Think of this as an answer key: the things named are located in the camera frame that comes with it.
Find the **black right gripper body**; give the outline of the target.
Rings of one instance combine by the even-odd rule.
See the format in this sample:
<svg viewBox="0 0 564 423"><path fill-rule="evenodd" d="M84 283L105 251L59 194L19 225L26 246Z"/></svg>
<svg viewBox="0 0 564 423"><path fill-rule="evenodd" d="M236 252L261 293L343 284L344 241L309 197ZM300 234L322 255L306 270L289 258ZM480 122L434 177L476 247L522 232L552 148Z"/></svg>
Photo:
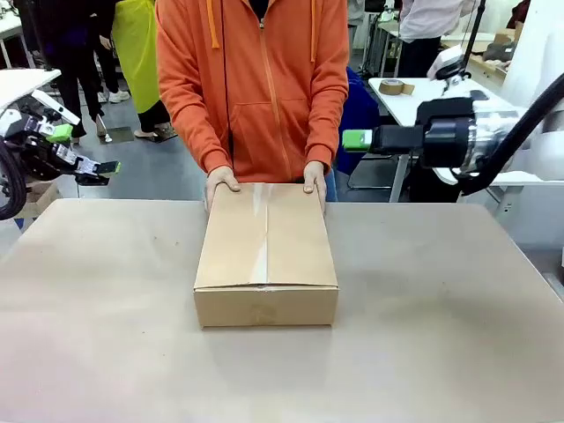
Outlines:
<svg viewBox="0 0 564 423"><path fill-rule="evenodd" d="M475 123L470 98L440 98L422 102L416 124L423 127L423 167L461 167L468 151L471 124Z"/></svg>

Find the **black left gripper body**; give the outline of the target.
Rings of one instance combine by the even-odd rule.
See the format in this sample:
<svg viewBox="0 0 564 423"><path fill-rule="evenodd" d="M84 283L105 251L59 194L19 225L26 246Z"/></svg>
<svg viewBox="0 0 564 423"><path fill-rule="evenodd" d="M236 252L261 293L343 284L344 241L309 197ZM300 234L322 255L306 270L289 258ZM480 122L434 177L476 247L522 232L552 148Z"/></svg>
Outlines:
<svg viewBox="0 0 564 423"><path fill-rule="evenodd" d="M51 143L44 137L23 136L19 146L19 166L30 181L53 181L61 175L75 178L83 174L89 159L72 151L67 144Z"/></svg>

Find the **person's left hand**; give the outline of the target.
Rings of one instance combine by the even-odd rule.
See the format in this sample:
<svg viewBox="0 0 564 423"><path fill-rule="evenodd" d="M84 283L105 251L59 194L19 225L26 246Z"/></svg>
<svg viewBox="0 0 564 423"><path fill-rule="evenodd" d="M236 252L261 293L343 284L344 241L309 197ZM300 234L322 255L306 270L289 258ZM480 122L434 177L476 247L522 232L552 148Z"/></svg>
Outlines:
<svg viewBox="0 0 564 423"><path fill-rule="evenodd" d="M303 190L306 194L317 194L322 212L325 212L327 197L327 182L325 181L325 166L322 162L312 160L304 168Z"/></svg>

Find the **person's right hand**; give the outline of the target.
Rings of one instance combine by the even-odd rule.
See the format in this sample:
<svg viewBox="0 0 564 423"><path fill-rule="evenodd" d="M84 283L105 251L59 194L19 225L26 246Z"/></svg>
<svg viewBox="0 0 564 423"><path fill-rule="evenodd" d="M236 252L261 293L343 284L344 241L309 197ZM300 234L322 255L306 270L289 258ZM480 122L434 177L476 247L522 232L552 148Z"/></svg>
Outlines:
<svg viewBox="0 0 564 423"><path fill-rule="evenodd" d="M241 190L232 168L217 167L213 169L207 175L204 185L205 208L208 212L212 210L213 199L219 185L226 185L232 192L239 192Z"/></svg>

